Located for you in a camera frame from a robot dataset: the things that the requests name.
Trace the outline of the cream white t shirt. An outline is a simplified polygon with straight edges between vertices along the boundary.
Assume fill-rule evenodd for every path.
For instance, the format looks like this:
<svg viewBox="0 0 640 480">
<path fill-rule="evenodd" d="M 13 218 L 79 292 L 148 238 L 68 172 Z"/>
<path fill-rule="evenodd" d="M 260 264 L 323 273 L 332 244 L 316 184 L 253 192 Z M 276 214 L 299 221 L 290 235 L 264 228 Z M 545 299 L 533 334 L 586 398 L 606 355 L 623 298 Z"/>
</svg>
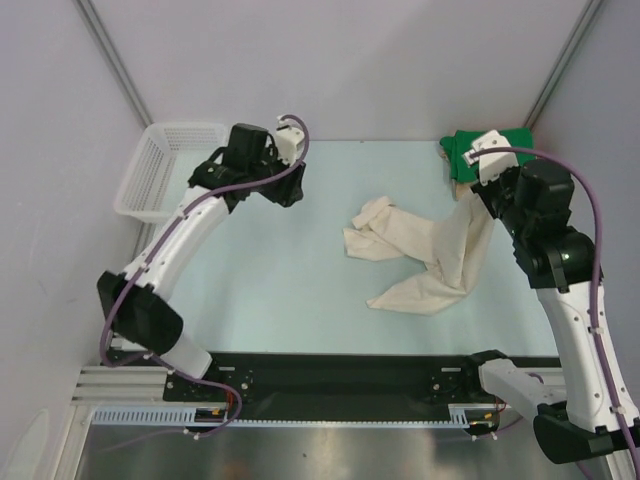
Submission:
<svg viewBox="0 0 640 480">
<path fill-rule="evenodd" d="M 361 208 L 343 230 L 343 239 L 351 258 L 379 262 L 408 257 L 425 266 L 424 272 L 369 299 L 369 308 L 435 315 L 476 287 L 493 230 L 493 218 L 471 191 L 441 221 L 402 210 L 383 196 Z"/>
</svg>

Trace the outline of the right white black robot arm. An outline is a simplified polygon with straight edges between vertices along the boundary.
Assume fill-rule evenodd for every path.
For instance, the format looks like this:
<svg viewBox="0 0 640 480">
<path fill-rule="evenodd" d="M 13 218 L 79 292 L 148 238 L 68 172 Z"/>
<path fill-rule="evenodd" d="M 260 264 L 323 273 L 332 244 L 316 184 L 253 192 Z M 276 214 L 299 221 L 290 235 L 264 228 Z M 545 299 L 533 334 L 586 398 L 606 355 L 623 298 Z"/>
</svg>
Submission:
<svg viewBox="0 0 640 480">
<path fill-rule="evenodd" d="M 488 350 L 467 357 L 463 393 L 473 401 L 491 395 L 512 407 L 555 464 L 620 450 L 636 455 L 639 409 L 613 351 L 596 246 L 569 224 L 569 171 L 536 159 L 482 174 L 472 190 L 511 237 L 516 263 L 549 320 L 565 390 L 554 391 L 505 354 Z"/>
</svg>

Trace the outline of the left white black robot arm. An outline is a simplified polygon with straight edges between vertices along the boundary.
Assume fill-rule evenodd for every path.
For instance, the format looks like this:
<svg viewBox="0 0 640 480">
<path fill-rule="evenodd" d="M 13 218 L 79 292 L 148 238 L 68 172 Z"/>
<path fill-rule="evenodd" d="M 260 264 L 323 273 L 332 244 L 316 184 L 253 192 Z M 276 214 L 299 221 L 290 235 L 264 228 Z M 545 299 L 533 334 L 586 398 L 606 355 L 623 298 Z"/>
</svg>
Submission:
<svg viewBox="0 0 640 480">
<path fill-rule="evenodd" d="M 309 147 L 308 128 L 294 114 L 280 116 L 275 131 L 234 125 L 227 144 L 194 169 L 151 243 L 122 272 L 106 271 L 98 279 L 103 334 L 135 343 L 143 355 L 187 376 L 185 385 L 197 398 L 214 397 L 221 387 L 214 359 L 186 333 L 169 300 L 208 235 L 251 194 L 284 208 L 302 199 Z"/>
</svg>

